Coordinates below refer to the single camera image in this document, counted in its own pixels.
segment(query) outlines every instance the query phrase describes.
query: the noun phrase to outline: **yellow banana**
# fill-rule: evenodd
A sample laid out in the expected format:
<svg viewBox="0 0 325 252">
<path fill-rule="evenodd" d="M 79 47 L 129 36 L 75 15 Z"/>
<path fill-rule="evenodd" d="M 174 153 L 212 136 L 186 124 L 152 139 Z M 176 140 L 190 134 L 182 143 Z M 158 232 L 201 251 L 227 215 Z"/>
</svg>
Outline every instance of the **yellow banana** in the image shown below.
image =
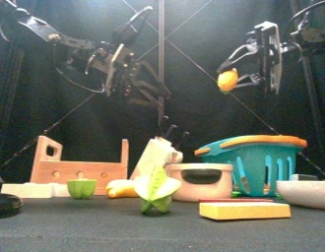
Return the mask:
<svg viewBox="0 0 325 252">
<path fill-rule="evenodd" d="M 117 179 L 109 182 L 106 194 L 110 198 L 134 198 L 133 180 Z"/>
</svg>

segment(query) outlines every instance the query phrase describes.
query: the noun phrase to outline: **white bowl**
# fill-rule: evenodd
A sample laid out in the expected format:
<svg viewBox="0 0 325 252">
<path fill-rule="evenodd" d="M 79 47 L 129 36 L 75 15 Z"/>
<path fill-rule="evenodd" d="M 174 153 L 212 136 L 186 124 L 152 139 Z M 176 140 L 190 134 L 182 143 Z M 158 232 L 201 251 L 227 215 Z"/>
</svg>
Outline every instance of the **white bowl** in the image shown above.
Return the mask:
<svg viewBox="0 0 325 252">
<path fill-rule="evenodd" d="M 325 209 L 325 181 L 276 181 L 276 187 L 288 203 Z"/>
<path fill-rule="evenodd" d="M 172 198 L 190 202 L 206 198 L 231 198 L 231 171 L 232 165 L 224 163 L 177 163 L 168 165 L 168 176 L 181 181 L 181 187 Z"/>
</svg>

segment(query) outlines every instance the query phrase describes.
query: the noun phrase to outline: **yellow object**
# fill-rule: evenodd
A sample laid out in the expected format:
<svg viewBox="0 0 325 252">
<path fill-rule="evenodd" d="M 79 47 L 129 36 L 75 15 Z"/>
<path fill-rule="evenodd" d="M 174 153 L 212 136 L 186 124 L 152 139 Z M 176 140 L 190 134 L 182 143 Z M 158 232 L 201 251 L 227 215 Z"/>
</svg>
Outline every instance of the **yellow object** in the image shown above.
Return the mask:
<svg viewBox="0 0 325 252">
<path fill-rule="evenodd" d="M 133 189 L 133 180 L 116 179 L 109 182 L 105 190 L 110 198 L 137 198 Z"/>
<path fill-rule="evenodd" d="M 237 84 L 237 79 L 239 76 L 235 68 L 219 74 L 216 83 L 220 91 L 224 94 L 229 93 L 233 90 Z"/>
<path fill-rule="evenodd" d="M 305 148 L 307 143 L 303 139 L 299 139 L 292 136 L 268 136 L 268 135 L 256 135 L 256 136 L 243 136 L 231 139 L 229 141 L 219 145 L 220 148 L 228 148 L 240 144 L 253 144 L 253 143 L 277 143 L 277 144 L 292 144 L 301 148 Z"/>
<path fill-rule="evenodd" d="M 289 218 L 289 205 L 271 202 L 200 203 L 200 216 L 213 220 Z"/>
</svg>

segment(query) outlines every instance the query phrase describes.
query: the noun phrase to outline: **sponge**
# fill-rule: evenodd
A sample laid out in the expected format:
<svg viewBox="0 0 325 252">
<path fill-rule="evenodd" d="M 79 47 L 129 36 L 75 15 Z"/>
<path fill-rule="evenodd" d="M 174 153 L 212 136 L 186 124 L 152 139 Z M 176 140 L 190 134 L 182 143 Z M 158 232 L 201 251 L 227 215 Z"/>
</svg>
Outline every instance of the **sponge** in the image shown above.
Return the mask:
<svg viewBox="0 0 325 252">
<path fill-rule="evenodd" d="M 200 203 L 200 216 L 213 220 L 289 218 L 289 205 L 271 202 Z"/>
</svg>

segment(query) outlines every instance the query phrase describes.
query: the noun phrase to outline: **cable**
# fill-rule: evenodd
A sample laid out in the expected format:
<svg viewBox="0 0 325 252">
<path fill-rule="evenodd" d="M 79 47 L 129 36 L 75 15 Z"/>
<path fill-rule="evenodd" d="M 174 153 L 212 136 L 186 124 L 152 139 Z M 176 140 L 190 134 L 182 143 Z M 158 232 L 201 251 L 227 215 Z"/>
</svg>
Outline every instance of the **cable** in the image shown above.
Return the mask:
<svg viewBox="0 0 325 252">
<path fill-rule="evenodd" d="M 57 120 L 46 129 L 39 133 L 41 135 L 46 135 L 49 131 L 66 119 L 66 117 L 86 103 L 86 101 L 94 96 L 95 93 L 91 93 L 78 104 L 77 106 Z M 14 152 L 11 157 L 0 165 L 0 169 L 2 169 L 17 157 L 21 156 L 22 152 L 26 151 L 33 144 L 38 141 L 38 136 L 27 141 L 27 143 L 22 146 L 22 148 Z"/>
<path fill-rule="evenodd" d="M 284 33 L 283 33 L 283 40 L 285 40 L 285 37 L 287 37 L 287 31 L 288 31 L 288 27 L 289 27 L 289 24 L 291 22 L 301 15 L 304 14 L 305 12 L 311 11 L 312 9 L 320 7 L 325 5 L 325 0 L 309 5 L 308 7 L 305 7 L 304 9 L 301 9 L 297 13 L 293 14 L 293 16 L 289 18 L 287 24 L 285 24 L 285 28 L 284 28 Z"/>
</svg>

